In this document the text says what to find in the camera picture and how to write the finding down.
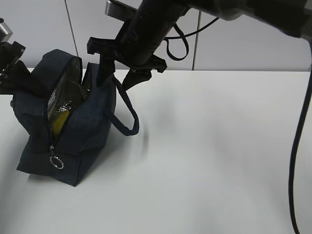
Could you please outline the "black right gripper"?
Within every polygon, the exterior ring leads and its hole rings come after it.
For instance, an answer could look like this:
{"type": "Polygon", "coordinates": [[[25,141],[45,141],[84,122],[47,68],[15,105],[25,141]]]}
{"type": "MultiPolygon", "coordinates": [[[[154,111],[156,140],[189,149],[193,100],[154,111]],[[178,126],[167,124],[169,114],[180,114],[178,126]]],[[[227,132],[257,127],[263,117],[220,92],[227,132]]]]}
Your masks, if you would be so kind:
{"type": "Polygon", "coordinates": [[[154,50],[141,50],[126,46],[116,39],[90,37],[87,42],[87,53],[100,55],[97,87],[100,87],[116,71],[115,61],[130,68],[122,82],[125,91],[142,82],[149,81],[152,77],[151,70],[154,69],[162,73],[167,69],[166,61],[154,55],[154,50]]]}

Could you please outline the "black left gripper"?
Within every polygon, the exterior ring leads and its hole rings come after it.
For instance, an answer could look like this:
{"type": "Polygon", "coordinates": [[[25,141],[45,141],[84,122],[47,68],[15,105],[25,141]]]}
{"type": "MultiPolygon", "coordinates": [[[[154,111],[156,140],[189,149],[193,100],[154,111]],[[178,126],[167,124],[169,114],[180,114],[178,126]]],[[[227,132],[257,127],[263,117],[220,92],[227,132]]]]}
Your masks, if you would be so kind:
{"type": "Polygon", "coordinates": [[[16,41],[0,43],[0,94],[14,95],[21,91],[46,98],[48,89],[19,60],[25,49],[16,41]]]}

